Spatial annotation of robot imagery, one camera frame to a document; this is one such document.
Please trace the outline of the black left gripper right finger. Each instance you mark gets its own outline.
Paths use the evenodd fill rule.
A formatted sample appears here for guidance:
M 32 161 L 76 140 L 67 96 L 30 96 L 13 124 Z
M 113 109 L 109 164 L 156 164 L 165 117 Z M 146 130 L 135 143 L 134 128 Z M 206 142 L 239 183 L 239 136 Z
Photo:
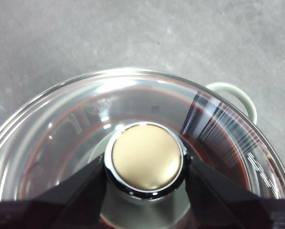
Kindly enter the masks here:
M 231 229 L 285 229 L 285 199 L 260 197 L 193 157 L 185 179 L 197 222 Z

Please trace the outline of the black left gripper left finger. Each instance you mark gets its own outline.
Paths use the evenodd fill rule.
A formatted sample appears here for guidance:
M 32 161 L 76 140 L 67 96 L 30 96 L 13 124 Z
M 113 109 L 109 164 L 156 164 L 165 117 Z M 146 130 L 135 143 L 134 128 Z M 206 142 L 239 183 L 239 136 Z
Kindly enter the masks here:
M 98 222 L 106 194 L 101 156 L 35 198 L 0 201 L 0 229 L 79 229 Z

